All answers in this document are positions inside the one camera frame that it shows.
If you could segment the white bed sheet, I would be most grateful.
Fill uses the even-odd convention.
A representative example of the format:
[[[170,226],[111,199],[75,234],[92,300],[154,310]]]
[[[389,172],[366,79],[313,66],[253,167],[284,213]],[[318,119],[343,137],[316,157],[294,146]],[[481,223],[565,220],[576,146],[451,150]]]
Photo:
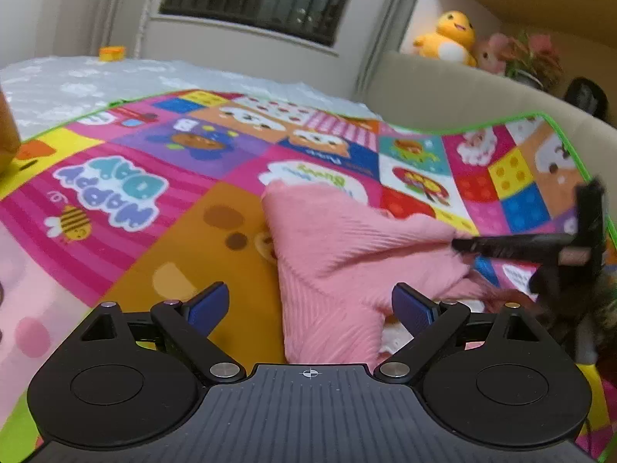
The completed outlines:
[[[307,84],[282,84],[182,61],[106,63],[91,56],[39,57],[3,67],[1,89],[25,140],[113,103],[194,89],[291,101],[353,118],[379,118],[364,103],[329,96]]]

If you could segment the potted pink flowers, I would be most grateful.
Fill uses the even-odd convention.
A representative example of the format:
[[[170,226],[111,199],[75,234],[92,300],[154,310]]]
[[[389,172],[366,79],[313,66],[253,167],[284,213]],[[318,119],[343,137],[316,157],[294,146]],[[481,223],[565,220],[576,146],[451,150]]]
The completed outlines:
[[[549,91],[563,75],[560,55],[550,35],[521,31],[508,38],[499,58],[505,63],[507,78],[536,90]]]

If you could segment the black round device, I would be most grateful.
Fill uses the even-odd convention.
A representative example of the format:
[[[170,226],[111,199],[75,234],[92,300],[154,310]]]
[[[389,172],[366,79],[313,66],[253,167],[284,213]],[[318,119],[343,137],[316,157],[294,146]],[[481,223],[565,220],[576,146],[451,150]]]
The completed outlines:
[[[602,121],[607,119],[607,94],[589,78],[574,78],[566,90],[564,101]]]

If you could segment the pink knitted sweater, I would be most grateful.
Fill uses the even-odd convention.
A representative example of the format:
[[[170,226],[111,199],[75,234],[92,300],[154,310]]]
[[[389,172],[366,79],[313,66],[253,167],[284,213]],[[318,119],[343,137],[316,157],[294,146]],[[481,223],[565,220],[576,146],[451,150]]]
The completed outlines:
[[[270,183],[261,197],[277,259],[285,358],[365,364],[389,357],[392,289],[431,300],[480,301],[489,311],[529,296],[498,289],[451,246],[463,232],[424,214],[394,218],[325,184]]]

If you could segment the person's bare leg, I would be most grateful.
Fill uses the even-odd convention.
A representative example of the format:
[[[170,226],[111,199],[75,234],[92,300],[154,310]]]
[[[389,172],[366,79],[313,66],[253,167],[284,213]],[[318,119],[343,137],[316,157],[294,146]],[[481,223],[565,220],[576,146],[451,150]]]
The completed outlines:
[[[21,139],[8,101],[0,91],[0,174],[4,174],[19,152]]]

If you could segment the beige padded headboard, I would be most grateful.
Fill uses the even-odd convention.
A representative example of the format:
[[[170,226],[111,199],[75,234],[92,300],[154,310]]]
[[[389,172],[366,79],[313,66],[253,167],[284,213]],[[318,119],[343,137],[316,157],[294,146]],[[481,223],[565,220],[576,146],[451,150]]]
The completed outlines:
[[[475,68],[388,52],[362,102],[390,123],[429,132],[544,113],[564,130],[585,168],[604,181],[616,218],[616,130],[562,100]]]

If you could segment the colourful cartoon play mat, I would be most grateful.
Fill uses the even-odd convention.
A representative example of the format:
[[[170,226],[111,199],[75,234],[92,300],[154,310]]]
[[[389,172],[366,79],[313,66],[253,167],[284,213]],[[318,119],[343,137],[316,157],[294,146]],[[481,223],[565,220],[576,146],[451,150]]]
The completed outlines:
[[[361,206],[507,235],[573,232],[573,191],[589,179],[539,112],[432,133],[185,90],[32,137],[1,178],[1,458],[23,461],[41,443],[27,387],[100,302],[148,311],[224,282],[230,308],[213,342],[246,367],[285,359],[261,208],[271,182],[332,189],[304,235],[336,235]]]

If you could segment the white curtain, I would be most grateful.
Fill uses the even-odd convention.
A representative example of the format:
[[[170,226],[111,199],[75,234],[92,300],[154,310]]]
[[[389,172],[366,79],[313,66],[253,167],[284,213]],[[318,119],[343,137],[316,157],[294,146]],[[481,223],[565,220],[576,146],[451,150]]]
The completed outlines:
[[[127,57],[140,53],[152,0],[93,0],[89,53],[106,46],[123,46]]]

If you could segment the pink plush toy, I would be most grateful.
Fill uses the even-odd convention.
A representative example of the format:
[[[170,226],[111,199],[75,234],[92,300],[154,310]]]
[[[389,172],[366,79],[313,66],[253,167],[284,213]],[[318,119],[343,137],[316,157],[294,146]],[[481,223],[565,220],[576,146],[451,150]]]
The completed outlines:
[[[509,38],[503,34],[493,34],[488,39],[478,42],[474,49],[477,68],[485,72],[504,76],[506,63],[500,54],[507,48]]]

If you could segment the small orange toy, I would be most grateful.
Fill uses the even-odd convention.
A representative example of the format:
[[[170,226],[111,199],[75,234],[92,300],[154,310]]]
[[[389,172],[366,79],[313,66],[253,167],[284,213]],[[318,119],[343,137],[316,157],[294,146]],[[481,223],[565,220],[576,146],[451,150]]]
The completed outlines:
[[[125,59],[125,46],[101,47],[98,53],[98,60],[103,63],[119,62]]]

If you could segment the yellow plush duck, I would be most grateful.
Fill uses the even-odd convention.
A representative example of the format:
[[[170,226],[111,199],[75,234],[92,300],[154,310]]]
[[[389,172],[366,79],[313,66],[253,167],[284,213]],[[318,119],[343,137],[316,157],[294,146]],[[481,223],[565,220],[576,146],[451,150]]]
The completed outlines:
[[[469,17],[450,10],[438,19],[433,32],[417,37],[413,47],[419,56],[476,68],[475,43],[476,31]]]

